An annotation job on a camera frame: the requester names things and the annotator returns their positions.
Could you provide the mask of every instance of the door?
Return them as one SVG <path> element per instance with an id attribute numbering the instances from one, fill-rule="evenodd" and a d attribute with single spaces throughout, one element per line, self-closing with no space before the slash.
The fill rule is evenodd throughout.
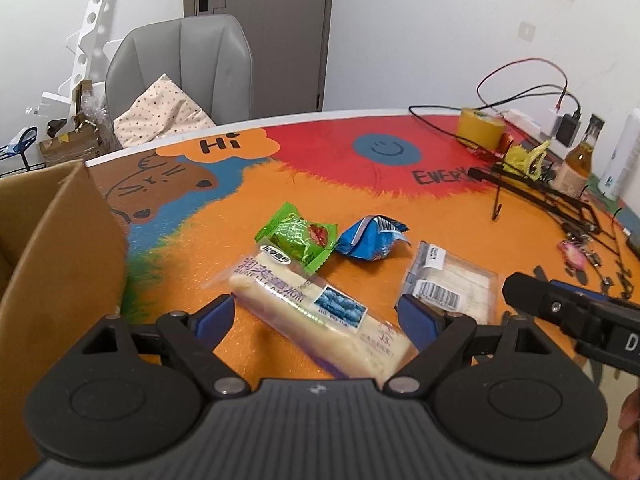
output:
<path id="1" fill-rule="evenodd" d="M 329 11 L 330 0 L 185 0 L 185 16 L 231 14 L 242 25 L 254 56 L 254 118 L 321 108 Z"/>

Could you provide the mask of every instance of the bottle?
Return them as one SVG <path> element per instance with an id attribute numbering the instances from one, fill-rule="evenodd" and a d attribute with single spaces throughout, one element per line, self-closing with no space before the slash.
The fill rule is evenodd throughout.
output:
<path id="1" fill-rule="evenodd" d="M 609 200 L 620 196 L 629 173 L 640 152 L 640 107 L 634 108 L 626 119 L 625 129 L 611 155 L 607 169 L 598 184 L 600 192 Z"/>
<path id="2" fill-rule="evenodd" d="M 591 155 L 603 126 L 604 121 L 593 114 L 580 144 L 567 154 L 558 170 L 558 176 L 553 183 L 558 191 L 574 198 L 580 196 L 591 174 Z"/>

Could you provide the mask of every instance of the green snack package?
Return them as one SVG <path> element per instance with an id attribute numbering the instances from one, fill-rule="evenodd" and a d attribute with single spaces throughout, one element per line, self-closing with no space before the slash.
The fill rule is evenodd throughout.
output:
<path id="1" fill-rule="evenodd" d="M 306 272 L 316 272 L 338 241 L 338 226 L 308 222 L 293 204 L 285 202 L 255 235 L 256 242 L 263 238 L 299 261 Z"/>

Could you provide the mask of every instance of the gray chair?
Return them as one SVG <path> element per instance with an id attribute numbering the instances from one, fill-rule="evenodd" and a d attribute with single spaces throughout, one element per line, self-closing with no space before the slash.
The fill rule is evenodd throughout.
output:
<path id="1" fill-rule="evenodd" d="M 233 16 L 192 16 L 132 30 L 105 79 L 111 119 L 166 73 L 216 124 L 251 118 L 253 60 Z"/>

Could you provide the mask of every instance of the packaged bread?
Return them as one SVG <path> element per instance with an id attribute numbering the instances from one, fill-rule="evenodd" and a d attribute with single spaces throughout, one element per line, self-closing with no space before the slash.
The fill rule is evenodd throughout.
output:
<path id="1" fill-rule="evenodd" d="M 382 385 L 417 351 L 367 307 L 314 274 L 268 240 L 226 274 L 238 303 L 338 377 Z"/>

